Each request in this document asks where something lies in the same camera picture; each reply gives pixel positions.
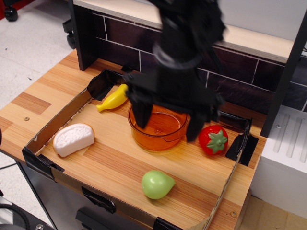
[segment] green pear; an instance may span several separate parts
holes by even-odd
[[[175,181],[164,172],[152,170],[142,178],[142,187],[146,196],[150,199],[161,199],[172,189]]]

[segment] orange bowl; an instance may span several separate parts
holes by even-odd
[[[161,151],[180,142],[187,132],[189,116],[154,104],[152,115],[144,129],[136,124],[132,106],[128,110],[128,120],[133,138],[141,147]]]

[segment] white shelf top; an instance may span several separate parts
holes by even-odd
[[[74,0],[73,2],[75,5],[91,10],[157,29],[161,28],[159,10],[150,4],[134,0]],[[286,63],[293,43],[293,41],[283,38],[228,25],[224,33],[224,41],[218,43],[218,45],[261,58]]]
[[[307,179],[307,113],[281,106],[261,161]]]

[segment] toy bread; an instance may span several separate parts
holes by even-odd
[[[75,151],[94,143],[94,131],[91,126],[77,123],[60,130],[53,139],[54,151],[66,157]]]

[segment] toy banana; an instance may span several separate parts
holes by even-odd
[[[105,101],[97,105],[97,109],[99,112],[104,109],[114,109],[121,104],[123,104],[127,100],[126,91],[128,90],[128,85],[121,84],[119,88],[113,92],[110,96],[108,96]]]

